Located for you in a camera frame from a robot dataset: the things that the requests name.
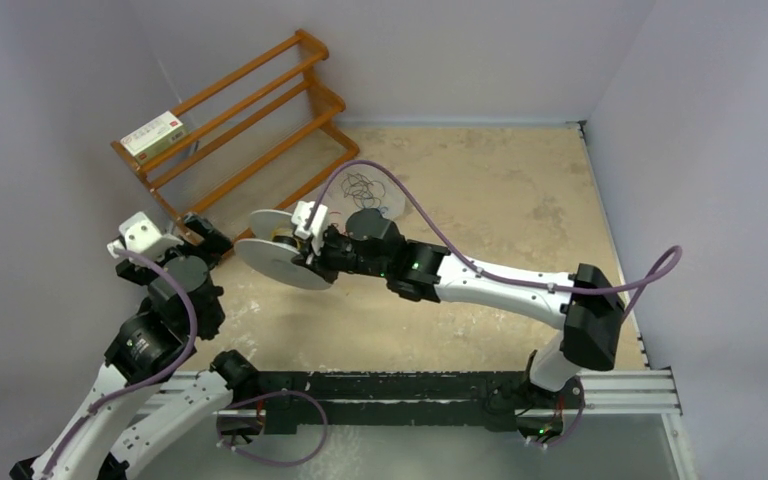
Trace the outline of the grey cable spool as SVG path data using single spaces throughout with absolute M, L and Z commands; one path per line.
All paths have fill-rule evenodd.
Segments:
M 237 257 L 258 273 L 277 282 L 305 290 L 326 290 L 331 283 L 293 260 L 300 255 L 302 242 L 294 236 L 295 226 L 288 212 L 260 209 L 249 215 L 251 238 L 237 241 Z

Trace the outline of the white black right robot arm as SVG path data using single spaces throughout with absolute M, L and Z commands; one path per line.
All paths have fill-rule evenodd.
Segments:
M 544 407 L 582 370 L 611 371 L 625 304 L 603 271 L 581 263 L 573 273 L 544 273 L 460 256 L 449 247 L 406 238 L 373 209 L 352 214 L 343 231 L 324 229 L 296 259 L 333 283 L 341 273 L 382 278 L 399 297 L 475 304 L 523 315 L 555 329 L 521 381 L 524 399 Z

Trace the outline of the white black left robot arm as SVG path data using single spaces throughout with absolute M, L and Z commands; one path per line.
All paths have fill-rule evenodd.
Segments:
M 211 271 L 232 248 L 206 218 L 188 213 L 187 230 L 200 242 L 162 231 L 143 212 L 119 227 L 108 252 L 118 277 L 146 296 L 107 347 L 87 397 L 55 442 L 42 454 L 18 461 L 12 479 L 134 479 L 150 454 L 162 448 L 154 432 L 180 427 L 132 421 L 140 408 L 196 351 L 211 340 L 225 313 L 224 293 Z

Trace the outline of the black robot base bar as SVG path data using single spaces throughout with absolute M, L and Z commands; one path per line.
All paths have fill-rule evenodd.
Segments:
M 235 350 L 219 353 L 209 369 L 230 389 L 231 409 L 251 411 L 272 435 L 328 423 L 469 426 L 554 437 L 564 429 L 564 409 L 581 408 L 584 393 L 578 377 L 548 392 L 520 371 L 267 371 Z

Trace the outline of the clear plastic tray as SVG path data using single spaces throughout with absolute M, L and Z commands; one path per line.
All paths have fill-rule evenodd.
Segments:
M 336 176 L 327 188 L 323 204 L 328 207 L 330 218 L 343 226 L 350 215 L 362 209 L 376 209 L 384 218 L 395 220 L 405 211 L 406 197 L 378 168 L 356 164 Z

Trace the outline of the white cardboard box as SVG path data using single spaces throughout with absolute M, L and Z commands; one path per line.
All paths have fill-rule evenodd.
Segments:
M 120 144 L 139 164 L 144 164 L 180 141 L 187 133 L 184 122 L 171 111 L 166 111 L 123 137 Z

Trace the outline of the orange wooden rack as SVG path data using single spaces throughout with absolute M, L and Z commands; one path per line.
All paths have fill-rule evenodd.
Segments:
M 301 59 L 288 71 L 203 126 L 192 131 L 184 127 L 184 114 L 293 48 L 301 52 Z M 137 143 L 148 138 L 148 132 L 153 129 L 152 123 L 140 127 L 125 138 L 113 141 L 111 147 L 129 166 L 156 203 L 171 216 L 173 231 L 181 233 L 186 240 L 203 241 L 206 232 L 194 223 L 196 215 L 212 207 L 290 148 L 320 130 L 341 145 L 345 152 L 279 204 L 281 208 L 287 207 L 312 192 L 330 174 L 360 153 L 358 144 L 345 135 L 334 121 L 337 114 L 346 109 L 344 100 L 326 87 L 315 71 L 315 65 L 327 60 L 329 56 L 329 50 L 321 40 L 303 29 L 298 29 L 290 38 L 162 114 L 158 120 L 165 133 L 152 140 L 144 151 L 136 149 Z M 293 129 L 286 139 L 267 150 L 253 163 L 182 211 L 176 210 L 161 195 L 160 190 L 168 183 L 301 94 L 305 94 L 309 100 L 313 119 L 304 126 Z

